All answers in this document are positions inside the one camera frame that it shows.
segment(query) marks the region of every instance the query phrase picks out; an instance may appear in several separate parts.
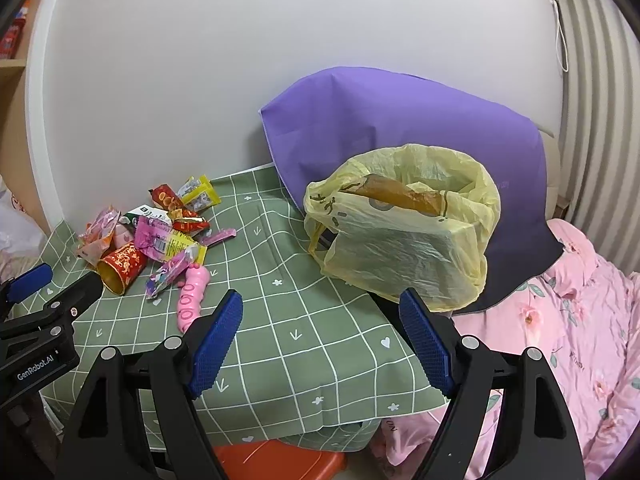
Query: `orange stool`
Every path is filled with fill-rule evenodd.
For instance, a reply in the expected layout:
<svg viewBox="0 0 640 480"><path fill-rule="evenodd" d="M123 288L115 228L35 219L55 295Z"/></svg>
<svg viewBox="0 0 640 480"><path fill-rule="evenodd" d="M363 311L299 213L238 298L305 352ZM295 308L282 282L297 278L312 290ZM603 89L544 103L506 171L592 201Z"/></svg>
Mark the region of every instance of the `orange stool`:
<svg viewBox="0 0 640 480"><path fill-rule="evenodd" d="M214 447L229 480L330 480L347 466L341 452L290 446L279 440Z"/></svg>

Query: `beige striped curtain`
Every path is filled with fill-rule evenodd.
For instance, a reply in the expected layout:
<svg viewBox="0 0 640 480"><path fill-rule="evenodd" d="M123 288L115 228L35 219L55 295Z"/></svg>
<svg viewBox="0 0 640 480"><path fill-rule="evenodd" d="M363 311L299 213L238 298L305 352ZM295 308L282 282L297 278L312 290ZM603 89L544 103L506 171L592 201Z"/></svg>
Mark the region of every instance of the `beige striped curtain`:
<svg viewBox="0 0 640 480"><path fill-rule="evenodd" d="M559 138L566 219L640 270L640 45L612 0L559 0L569 72Z"/></svg>

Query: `purple fabric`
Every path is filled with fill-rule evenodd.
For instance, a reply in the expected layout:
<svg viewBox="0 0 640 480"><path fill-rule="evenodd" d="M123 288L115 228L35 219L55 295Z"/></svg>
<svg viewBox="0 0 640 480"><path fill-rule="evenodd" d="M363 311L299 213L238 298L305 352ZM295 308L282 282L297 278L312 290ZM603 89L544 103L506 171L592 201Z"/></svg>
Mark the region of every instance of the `purple fabric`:
<svg viewBox="0 0 640 480"><path fill-rule="evenodd" d="M464 312L497 303L562 252L545 222L540 134L505 106L416 76L339 67L302 78L260 113L273 161L300 209L310 182L377 148L415 142L481 162L498 187L502 213L486 250L485 290Z"/></svg>

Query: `pink toy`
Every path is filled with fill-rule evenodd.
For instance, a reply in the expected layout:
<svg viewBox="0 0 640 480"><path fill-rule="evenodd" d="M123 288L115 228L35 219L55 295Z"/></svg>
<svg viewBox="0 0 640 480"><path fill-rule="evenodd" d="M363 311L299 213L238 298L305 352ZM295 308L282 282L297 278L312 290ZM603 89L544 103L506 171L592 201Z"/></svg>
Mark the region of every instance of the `pink toy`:
<svg viewBox="0 0 640 480"><path fill-rule="evenodd" d="M200 317L200 302L204 297L204 289L209 283L210 275L206 267L191 264L186 272L186 283L178 298L178 329L183 334L193 321Z"/></svg>

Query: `red paper cup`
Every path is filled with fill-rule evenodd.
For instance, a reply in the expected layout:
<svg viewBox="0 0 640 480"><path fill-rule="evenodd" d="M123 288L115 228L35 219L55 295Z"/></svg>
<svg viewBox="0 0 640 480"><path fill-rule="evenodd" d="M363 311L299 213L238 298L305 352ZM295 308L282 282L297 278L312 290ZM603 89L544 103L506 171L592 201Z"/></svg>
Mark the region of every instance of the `red paper cup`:
<svg viewBox="0 0 640 480"><path fill-rule="evenodd" d="M146 256L136 249L133 242L129 242L103 257L95 268L104 285L117 296L122 296L144 269L146 261Z"/></svg>

